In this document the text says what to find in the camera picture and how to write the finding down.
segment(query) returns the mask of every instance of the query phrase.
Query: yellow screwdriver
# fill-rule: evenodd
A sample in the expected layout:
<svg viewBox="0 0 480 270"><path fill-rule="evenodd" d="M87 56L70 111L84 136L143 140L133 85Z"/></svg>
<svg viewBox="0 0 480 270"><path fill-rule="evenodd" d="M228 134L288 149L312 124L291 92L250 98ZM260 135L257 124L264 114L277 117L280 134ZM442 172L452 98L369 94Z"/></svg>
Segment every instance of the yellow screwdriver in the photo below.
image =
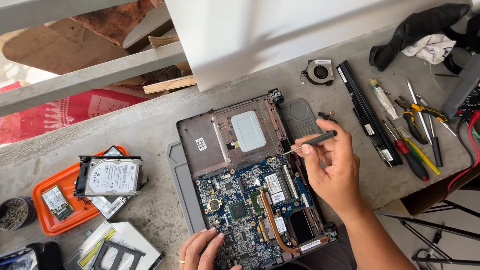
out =
<svg viewBox="0 0 480 270"><path fill-rule="evenodd" d="M440 175L440 171L438 170L437 167L435 167L435 165L428 159L427 156L425 156L425 154L414 144L412 143L412 141L410 140L411 138L411 135L405 130L405 128L403 128L403 126L399 126L399 127L396 127L396 130L398 131L398 133L400 133L400 136L402 136L402 138L407 142L409 143L413 149L415 149L415 151L420 155L421 159L438 175Z"/></svg>

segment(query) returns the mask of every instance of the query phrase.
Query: orange tray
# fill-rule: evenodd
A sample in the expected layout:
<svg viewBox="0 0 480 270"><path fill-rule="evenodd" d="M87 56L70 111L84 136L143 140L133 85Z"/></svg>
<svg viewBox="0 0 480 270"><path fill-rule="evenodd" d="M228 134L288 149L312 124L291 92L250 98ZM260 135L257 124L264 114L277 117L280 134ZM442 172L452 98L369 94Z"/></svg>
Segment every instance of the orange tray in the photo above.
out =
<svg viewBox="0 0 480 270"><path fill-rule="evenodd" d="M125 155L128 155L125 148L121 146L117 146L117 148ZM106 150L95 154L95 156L101 156ZM74 182L77 180L79 171L80 163L78 162L77 164L45 179L33 189L32 198L35 204L38 220L40 221L42 230L46 235L58 235L100 214L100 211L98 211L95 205L92 203L85 204L84 201L78 200L79 197L73 196L73 190L75 189ZM57 217L50 212L48 206L42 199L42 194L55 185L59 186L63 196L67 199L73 209L75 209L75 211L63 221L58 220Z"/></svg>

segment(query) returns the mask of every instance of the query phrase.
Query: red screwdriver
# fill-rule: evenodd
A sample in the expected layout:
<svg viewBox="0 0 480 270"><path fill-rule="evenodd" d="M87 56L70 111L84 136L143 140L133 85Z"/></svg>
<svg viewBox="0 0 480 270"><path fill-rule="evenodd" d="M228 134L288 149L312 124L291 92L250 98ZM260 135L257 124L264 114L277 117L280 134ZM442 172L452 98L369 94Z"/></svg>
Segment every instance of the red screwdriver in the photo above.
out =
<svg viewBox="0 0 480 270"><path fill-rule="evenodd" d="M408 149L407 145L405 142L402 140L402 137L400 139L397 139L395 137L395 134L390 130L388 127L387 123L382 119L382 123L387 127L388 131L392 134L393 138L395 138L395 145L396 147L402 152L402 154L405 156L405 159L408 162L408 165L410 166L410 169L412 169L412 172L420 178L420 180L424 182L430 181L430 177L428 176L428 172L425 169L425 167L420 163L420 161L412 154L410 153L410 150Z"/></svg>

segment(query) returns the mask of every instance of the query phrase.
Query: white cloth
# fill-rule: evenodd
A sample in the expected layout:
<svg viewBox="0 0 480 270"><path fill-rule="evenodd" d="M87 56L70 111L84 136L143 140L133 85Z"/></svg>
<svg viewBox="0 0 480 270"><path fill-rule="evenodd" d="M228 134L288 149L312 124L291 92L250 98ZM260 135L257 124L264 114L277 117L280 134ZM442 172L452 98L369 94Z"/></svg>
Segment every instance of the white cloth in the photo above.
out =
<svg viewBox="0 0 480 270"><path fill-rule="evenodd" d="M450 40L445 35L433 34L426 36L415 44L403 49L406 56L417 56L428 61L430 64L439 64L452 51L456 41Z"/></svg>

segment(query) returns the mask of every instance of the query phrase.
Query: hand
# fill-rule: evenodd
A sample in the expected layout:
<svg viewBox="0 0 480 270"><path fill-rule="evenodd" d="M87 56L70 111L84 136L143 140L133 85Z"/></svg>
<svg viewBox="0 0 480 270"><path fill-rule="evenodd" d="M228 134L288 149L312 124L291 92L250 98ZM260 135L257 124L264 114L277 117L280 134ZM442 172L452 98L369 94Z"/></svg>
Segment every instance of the hand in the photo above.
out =
<svg viewBox="0 0 480 270"><path fill-rule="evenodd" d="M219 233L216 237L216 228L203 229L190 236L181 246L179 252L180 270L212 270L215 256L218 249L222 246L225 236ZM240 264L235 265L231 270L241 270Z"/></svg>
<svg viewBox="0 0 480 270"><path fill-rule="evenodd" d="M336 130L337 135L315 146L303 145L296 153L305 158L308 181L314 191L337 214L349 215L355 207L363 205L359 187L360 159L352 150L352 135L337 123L318 119L317 125L326 131ZM308 135L295 140L292 149L298 148L318 135Z"/></svg>

